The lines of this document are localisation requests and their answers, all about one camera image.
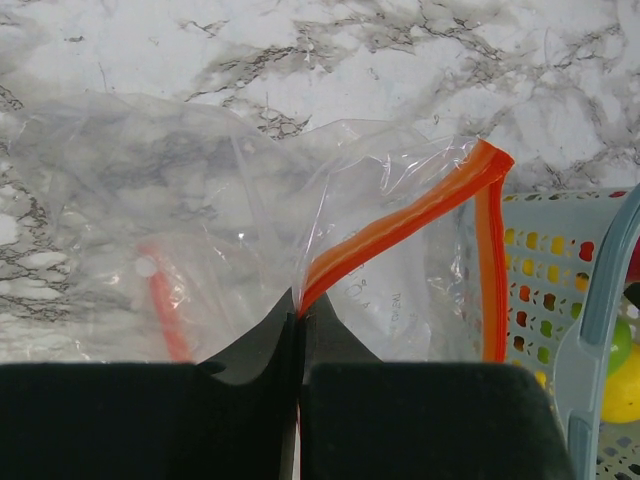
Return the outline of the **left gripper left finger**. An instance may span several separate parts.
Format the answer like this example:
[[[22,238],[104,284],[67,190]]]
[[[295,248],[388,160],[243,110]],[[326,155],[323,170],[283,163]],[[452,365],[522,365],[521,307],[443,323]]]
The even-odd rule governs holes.
[[[5,479],[288,479],[295,314],[285,294],[218,354],[186,363],[1,369]]]

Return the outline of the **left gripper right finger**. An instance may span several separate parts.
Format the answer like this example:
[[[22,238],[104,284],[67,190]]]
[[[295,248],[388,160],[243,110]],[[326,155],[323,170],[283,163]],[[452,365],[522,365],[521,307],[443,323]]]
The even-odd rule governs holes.
[[[301,323],[305,479],[570,479],[574,470],[528,371],[384,362],[321,297]]]

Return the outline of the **clear zip top bag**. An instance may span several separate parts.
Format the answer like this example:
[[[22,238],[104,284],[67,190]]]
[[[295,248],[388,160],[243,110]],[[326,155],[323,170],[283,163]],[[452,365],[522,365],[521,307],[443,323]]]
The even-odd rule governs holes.
[[[476,137],[338,121],[273,140],[232,112],[82,94],[1,117],[44,211],[56,307],[7,361],[201,362],[278,302],[327,299],[386,361],[505,357],[501,190]]]

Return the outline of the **green apple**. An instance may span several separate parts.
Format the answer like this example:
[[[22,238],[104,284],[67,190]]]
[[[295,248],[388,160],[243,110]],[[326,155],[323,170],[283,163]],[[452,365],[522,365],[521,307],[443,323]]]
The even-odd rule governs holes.
[[[630,325],[626,321],[618,319],[614,327],[609,350],[608,376],[614,374],[626,362],[631,353],[632,343]]]

